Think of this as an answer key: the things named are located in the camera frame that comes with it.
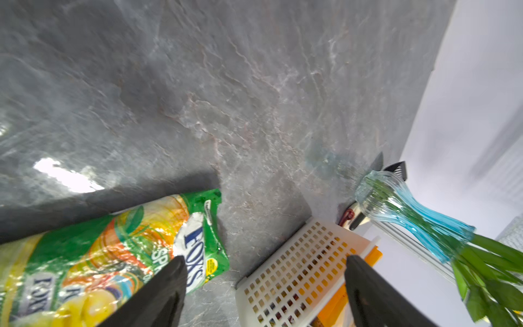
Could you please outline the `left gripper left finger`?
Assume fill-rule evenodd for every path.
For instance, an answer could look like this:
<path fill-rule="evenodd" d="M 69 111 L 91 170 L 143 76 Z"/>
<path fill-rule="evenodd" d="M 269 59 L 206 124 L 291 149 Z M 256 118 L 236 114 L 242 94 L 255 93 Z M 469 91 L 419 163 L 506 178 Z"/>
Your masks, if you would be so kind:
<path fill-rule="evenodd" d="M 186 283 L 185 259 L 177 256 L 100 326 L 178 326 Z"/>

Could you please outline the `green Fox's candy bag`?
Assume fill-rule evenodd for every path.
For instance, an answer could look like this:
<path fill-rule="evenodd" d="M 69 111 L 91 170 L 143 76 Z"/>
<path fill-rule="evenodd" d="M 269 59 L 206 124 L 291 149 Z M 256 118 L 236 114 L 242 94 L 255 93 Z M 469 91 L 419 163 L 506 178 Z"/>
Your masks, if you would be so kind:
<path fill-rule="evenodd" d="M 166 196 L 1 246 L 2 326 L 96 326 L 177 256 L 186 291 L 226 272 L 218 189 Z"/>

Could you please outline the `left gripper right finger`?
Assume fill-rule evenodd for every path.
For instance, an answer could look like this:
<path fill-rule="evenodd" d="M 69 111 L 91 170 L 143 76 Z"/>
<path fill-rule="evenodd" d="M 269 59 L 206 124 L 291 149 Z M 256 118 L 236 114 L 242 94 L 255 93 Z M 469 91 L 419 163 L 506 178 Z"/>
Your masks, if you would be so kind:
<path fill-rule="evenodd" d="M 359 256 L 348 256 L 348 301 L 356 326 L 436 327 Z"/>

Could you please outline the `white plastic perforated basket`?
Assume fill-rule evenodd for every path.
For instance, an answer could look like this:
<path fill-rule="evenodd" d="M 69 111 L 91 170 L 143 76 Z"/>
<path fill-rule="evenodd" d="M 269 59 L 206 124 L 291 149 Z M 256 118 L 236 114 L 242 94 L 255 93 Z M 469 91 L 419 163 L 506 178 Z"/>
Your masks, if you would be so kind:
<path fill-rule="evenodd" d="M 284 245 L 237 286 L 241 326 L 308 326 L 345 282 L 347 256 L 377 250 L 333 222 L 310 218 Z"/>

